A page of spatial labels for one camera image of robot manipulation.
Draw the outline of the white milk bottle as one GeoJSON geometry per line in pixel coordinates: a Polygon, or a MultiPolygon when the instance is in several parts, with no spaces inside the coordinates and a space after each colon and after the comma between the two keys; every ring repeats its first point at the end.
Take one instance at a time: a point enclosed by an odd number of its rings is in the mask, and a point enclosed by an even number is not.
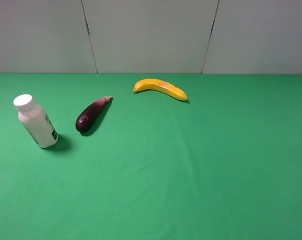
{"type": "Polygon", "coordinates": [[[40,148],[45,149],[57,143],[59,136],[53,124],[32,95],[19,95],[13,104],[18,110],[19,121],[40,148]]]}

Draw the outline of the yellow banana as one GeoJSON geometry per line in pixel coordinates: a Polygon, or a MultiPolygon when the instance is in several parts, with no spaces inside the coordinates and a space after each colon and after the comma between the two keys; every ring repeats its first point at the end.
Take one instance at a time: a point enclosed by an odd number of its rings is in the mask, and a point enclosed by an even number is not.
{"type": "Polygon", "coordinates": [[[186,93],[171,83],[160,79],[146,78],[135,83],[133,93],[154,90],[181,101],[187,101],[186,93]]]}

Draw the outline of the green table cloth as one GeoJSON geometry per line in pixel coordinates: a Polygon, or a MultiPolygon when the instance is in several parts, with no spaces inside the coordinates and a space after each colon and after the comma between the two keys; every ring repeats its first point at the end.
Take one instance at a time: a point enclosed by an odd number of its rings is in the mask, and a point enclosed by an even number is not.
{"type": "Polygon", "coordinates": [[[0,240],[302,240],[302,75],[0,73],[0,240]],[[40,148],[13,101],[59,139],[40,148]],[[80,113],[112,103],[80,133],[80,113]]]}

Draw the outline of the purple eggplant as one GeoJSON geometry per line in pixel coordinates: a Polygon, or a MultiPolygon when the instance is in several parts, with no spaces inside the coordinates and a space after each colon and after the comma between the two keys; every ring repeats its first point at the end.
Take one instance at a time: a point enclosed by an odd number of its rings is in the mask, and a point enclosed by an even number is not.
{"type": "Polygon", "coordinates": [[[91,131],[91,128],[98,126],[106,115],[112,100],[112,96],[104,96],[86,107],[75,122],[76,130],[84,134],[91,131]]]}

